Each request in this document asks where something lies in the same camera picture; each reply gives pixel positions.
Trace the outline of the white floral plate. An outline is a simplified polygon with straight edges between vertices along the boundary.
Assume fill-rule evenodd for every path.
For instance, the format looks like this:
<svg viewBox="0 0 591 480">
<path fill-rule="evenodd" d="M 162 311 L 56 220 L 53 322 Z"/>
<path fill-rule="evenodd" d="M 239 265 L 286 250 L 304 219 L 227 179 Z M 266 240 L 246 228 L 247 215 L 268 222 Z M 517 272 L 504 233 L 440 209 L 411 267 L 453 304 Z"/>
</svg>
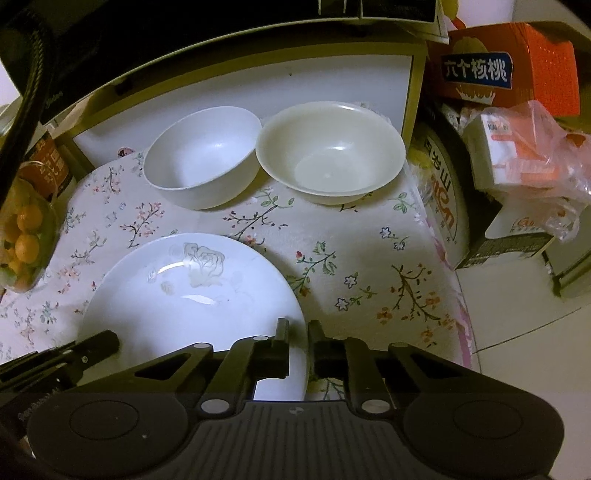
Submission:
<svg viewBox="0 0 591 480">
<path fill-rule="evenodd" d="M 257 400 L 304 399 L 308 346 L 304 313 L 280 271 L 249 246 L 205 233 L 151 241 L 122 258 L 89 301 L 78 336 L 114 332 L 119 351 L 83 375 L 89 383 L 204 342 L 228 350 L 290 324 L 290 373 L 256 386 Z"/>
</svg>

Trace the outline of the floral tablecloth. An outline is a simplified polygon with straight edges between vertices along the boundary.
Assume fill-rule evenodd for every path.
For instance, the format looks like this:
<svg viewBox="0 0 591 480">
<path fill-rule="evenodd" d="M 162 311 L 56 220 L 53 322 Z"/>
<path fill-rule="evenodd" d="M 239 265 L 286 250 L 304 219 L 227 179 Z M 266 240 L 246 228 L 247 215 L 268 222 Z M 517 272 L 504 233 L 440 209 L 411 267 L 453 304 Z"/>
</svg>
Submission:
<svg viewBox="0 0 591 480">
<path fill-rule="evenodd" d="M 37 286 L 1 301 L 1 358 L 81 339 L 85 309 L 106 274 L 139 247 L 184 233 L 214 234 L 270 261 L 304 322 L 373 349 L 406 342 L 469 365 L 469 317 L 454 270 L 432 233 L 413 179 L 349 205 L 325 207 L 259 173 L 227 205 L 191 211 L 144 179 L 142 153 L 84 178 L 71 197 L 54 256 Z"/>
</svg>

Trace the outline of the cream bowl by microwave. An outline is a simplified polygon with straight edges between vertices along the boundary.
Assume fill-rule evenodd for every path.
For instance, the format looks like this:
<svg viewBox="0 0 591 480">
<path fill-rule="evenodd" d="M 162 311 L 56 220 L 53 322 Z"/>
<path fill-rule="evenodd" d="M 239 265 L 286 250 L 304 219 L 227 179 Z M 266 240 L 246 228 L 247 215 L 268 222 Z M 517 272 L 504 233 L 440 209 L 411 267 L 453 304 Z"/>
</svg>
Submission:
<svg viewBox="0 0 591 480">
<path fill-rule="evenodd" d="M 381 115 L 353 104 L 318 101 L 280 111 L 263 126 L 256 157 L 277 182 L 310 202 L 339 205 L 391 183 L 407 150 Z"/>
</svg>

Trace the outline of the white ceramic bowl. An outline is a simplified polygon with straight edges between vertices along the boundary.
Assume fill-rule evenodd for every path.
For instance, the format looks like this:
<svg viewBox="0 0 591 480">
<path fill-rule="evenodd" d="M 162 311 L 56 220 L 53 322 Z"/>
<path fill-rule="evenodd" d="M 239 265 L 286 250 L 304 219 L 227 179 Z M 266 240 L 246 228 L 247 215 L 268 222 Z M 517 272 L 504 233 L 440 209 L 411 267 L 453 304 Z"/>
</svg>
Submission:
<svg viewBox="0 0 591 480">
<path fill-rule="evenodd" d="M 218 106 L 178 120 L 152 143 L 143 161 L 147 183 L 167 201 L 207 210 L 238 197 L 259 173 L 259 117 Z"/>
</svg>

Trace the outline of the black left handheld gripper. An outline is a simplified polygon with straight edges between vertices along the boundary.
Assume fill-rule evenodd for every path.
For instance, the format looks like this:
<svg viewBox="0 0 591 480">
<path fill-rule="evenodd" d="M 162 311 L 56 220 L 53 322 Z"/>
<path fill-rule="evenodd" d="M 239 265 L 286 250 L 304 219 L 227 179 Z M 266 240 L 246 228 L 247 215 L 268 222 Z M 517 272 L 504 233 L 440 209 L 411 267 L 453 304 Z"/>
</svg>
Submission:
<svg viewBox="0 0 591 480">
<path fill-rule="evenodd" d="M 117 335 L 105 330 L 83 341 L 33 351 L 1 366 L 1 426 L 20 441 L 36 409 L 51 396 L 72 389 L 89 368 L 118 352 Z"/>
</svg>

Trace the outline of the glass jar of kumquats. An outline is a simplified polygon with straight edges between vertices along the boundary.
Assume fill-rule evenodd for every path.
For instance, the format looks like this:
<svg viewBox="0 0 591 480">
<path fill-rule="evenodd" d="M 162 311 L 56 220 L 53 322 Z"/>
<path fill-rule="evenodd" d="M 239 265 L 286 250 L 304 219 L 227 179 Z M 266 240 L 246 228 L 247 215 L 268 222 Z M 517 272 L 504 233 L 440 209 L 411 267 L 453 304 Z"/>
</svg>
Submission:
<svg viewBox="0 0 591 480">
<path fill-rule="evenodd" d="M 58 184 L 39 161 L 26 161 L 1 207 L 1 288 L 31 290 L 53 254 L 58 221 L 53 207 Z"/>
</svg>

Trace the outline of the plastic bag with boxes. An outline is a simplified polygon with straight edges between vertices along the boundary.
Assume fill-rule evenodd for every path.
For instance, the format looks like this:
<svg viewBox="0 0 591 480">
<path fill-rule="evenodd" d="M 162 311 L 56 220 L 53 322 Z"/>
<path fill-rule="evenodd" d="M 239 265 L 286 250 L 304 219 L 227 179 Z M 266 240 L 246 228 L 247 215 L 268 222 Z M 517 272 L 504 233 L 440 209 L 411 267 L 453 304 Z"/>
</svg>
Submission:
<svg viewBox="0 0 591 480">
<path fill-rule="evenodd" d="M 537 100 L 466 114 L 462 139 L 475 187 L 518 201 L 561 242 L 574 239 L 590 206 L 590 135 L 566 130 Z"/>
</svg>

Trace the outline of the tin can with red label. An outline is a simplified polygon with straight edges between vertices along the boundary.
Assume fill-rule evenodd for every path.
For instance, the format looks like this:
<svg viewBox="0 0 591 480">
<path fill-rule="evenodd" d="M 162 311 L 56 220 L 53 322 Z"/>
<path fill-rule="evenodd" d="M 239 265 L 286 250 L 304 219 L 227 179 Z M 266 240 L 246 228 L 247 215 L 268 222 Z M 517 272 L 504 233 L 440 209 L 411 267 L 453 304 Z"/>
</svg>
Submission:
<svg viewBox="0 0 591 480">
<path fill-rule="evenodd" d="M 75 184 L 69 165 L 43 126 L 36 128 L 24 163 L 20 176 L 48 201 L 57 199 L 70 185 Z"/>
</svg>

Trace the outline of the white microwave stand shelf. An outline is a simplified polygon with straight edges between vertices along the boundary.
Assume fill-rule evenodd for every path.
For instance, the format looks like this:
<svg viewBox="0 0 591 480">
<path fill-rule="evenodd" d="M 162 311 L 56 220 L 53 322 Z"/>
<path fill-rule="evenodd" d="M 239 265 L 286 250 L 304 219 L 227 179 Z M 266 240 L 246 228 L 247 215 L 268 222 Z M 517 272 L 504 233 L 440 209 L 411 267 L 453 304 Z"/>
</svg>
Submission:
<svg viewBox="0 0 591 480">
<path fill-rule="evenodd" d="M 123 92 L 105 87 L 80 101 L 49 131 L 82 172 L 147 149 L 177 120 L 236 106 L 266 121 L 315 101 L 363 106 L 388 117 L 410 139 L 427 59 L 422 44 L 322 44 L 256 53 Z"/>
</svg>

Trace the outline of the red walnut drink box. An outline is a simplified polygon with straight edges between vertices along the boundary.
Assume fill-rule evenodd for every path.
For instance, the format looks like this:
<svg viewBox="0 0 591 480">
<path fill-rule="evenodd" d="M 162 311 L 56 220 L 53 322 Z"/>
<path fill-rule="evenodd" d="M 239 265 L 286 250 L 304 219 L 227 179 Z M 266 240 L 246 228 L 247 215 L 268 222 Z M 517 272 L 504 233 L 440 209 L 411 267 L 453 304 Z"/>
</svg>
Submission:
<svg viewBox="0 0 591 480">
<path fill-rule="evenodd" d="M 428 44 L 441 96 L 510 108 L 539 101 L 554 117 L 580 114 L 575 47 L 525 22 L 455 30 Z"/>
</svg>

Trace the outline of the black microwave oven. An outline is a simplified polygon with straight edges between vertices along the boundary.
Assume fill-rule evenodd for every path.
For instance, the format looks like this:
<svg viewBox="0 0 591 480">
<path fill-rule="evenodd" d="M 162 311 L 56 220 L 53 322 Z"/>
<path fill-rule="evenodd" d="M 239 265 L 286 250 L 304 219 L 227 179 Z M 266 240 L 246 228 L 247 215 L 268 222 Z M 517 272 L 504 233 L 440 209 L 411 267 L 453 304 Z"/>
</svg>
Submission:
<svg viewBox="0 0 591 480">
<path fill-rule="evenodd" d="M 427 26 L 436 1 L 36 1 L 52 79 L 44 123 L 104 85 L 161 58 L 228 41 L 256 47 L 358 40 Z"/>
</svg>

